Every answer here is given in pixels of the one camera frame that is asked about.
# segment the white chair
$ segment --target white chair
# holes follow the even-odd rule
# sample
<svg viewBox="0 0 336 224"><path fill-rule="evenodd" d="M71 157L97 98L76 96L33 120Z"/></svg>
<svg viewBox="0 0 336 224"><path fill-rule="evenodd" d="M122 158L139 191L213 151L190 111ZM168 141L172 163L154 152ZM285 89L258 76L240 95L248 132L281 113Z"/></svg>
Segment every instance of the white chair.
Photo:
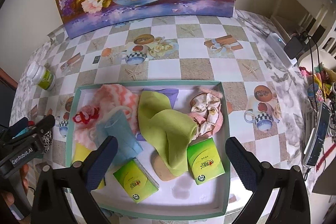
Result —
<svg viewBox="0 0 336 224"><path fill-rule="evenodd" d="M336 68L336 6L331 0L297 0L303 8L306 10L306 14L302 17L300 22L295 23L288 19L282 18L277 15L282 0L277 0L275 8L273 10L271 21L278 29L283 40L288 43L293 33L301 33L306 30L307 27L315 18L315 23L309 30L308 34L313 35L317 28L320 26L323 19L329 12L331 16L327 20L325 32L321 38L316 42L319 48L320 61L330 69ZM312 47L314 66L318 65L316 46ZM311 57L310 50L305 52L299 59L298 65L305 67L308 71L311 71Z"/></svg>

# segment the wall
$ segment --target wall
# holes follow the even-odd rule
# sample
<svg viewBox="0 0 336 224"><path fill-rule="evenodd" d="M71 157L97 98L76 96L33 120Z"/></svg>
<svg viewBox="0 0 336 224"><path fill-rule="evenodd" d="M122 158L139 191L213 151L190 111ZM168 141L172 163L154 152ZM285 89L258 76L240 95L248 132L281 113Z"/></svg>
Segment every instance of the wall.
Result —
<svg viewBox="0 0 336 224"><path fill-rule="evenodd" d="M276 0L237 0L236 8L270 16ZM5 0L0 9L0 68L19 81L32 52L62 24L55 0Z"/></svg>

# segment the green tissue pack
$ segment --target green tissue pack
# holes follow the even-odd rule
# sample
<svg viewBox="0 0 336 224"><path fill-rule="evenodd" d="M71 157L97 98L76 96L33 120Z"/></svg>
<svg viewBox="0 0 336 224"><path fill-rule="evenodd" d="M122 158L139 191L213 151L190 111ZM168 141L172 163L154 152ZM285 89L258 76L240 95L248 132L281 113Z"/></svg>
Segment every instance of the green tissue pack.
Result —
<svg viewBox="0 0 336 224"><path fill-rule="evenodd" d="M189 146L187 148L187 158L197 185L225 173L212 138Z"/></svg>
<svg viewBox="0 0 336 224"><path fill-rule="evenodd" d="M136 203L159 190L159 185L137 159L129 161L113 175Z"/></svg>

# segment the metal screw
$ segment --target metal screw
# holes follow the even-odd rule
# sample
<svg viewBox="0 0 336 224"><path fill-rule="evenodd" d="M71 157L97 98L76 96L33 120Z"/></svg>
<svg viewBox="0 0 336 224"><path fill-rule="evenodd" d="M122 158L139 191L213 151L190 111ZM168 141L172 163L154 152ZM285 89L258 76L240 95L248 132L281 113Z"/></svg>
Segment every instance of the metal screw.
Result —
<svg viewBox="0 0 336 224"><path fill-rule="evenodd" d="M300 167L299 167L298 165L294 165L294 166L293 166L293 169L294 169L296 172L300 172L300 171L301 171L301 169L300 169Z"/></svg>
<svg viewBox="0 0 336 224"><path fill-rule="evenodd" d="M271 167L271 165L268 162L266 162L266 161L262 162L261 166L264 167L265 169L268 169L268 168Z"/></svg>
<svg viewBox="0 0 336 224"><path fill-rule="evenodd" d="M43 166L43 168L42 168L42 170L43 170L44 172L47 172L49 169L50 169L50 166L49 166L49 165L45 165L45 166Z"/></svg>
<svg viewBox="0 0 336 224"><path fill-rule="evenodd" d="M72 164L72 166L75 167L75 168L78 168L78 167L80 167L81 165L82 165L82 162L81 162L80 160L75 161L75 162Z"/></svg>

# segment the green cloth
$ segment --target green cloth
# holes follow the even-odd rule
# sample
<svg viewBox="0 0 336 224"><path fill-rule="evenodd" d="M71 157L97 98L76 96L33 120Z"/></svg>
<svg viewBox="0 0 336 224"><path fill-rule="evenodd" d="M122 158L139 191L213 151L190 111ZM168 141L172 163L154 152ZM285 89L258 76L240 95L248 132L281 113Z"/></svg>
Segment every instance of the green cloth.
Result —
<svg viewBox="0 0 336 224"><path fill-rule="evenodd" d="M138 121L142 136L155 147L170 172L178 177L187 171L187 147L197 128L193 119L172 110L166 95L143 91Z"/></svg>

